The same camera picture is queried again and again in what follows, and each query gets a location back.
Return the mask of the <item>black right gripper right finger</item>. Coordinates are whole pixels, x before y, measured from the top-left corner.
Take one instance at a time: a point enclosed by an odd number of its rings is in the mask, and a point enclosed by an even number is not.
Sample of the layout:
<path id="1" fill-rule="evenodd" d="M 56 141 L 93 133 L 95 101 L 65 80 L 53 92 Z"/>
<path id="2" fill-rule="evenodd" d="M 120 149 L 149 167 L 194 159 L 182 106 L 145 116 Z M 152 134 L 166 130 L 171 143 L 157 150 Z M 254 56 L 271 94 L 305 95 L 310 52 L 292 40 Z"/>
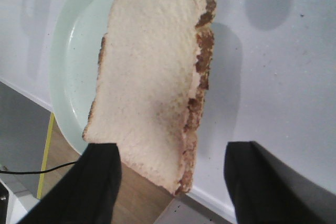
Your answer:
<path id="1" fill-rule="evenodd" d="M 335 194 L 255 141 L 227 144 L 224 179 L 238 223 L 335 223 Z"/>

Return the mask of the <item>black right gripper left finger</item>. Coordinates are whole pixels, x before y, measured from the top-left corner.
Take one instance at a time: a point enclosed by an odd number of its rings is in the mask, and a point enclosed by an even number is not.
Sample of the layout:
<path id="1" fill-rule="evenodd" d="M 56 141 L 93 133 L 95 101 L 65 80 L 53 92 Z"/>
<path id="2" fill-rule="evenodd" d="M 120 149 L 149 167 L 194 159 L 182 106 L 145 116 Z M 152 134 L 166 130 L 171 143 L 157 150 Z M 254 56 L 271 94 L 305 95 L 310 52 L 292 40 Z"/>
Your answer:
<path id="1" fill-rule="evenodd" d="M 116 144 L 89 144 L 20 223 L 111 223 L 122 178 Z"/>

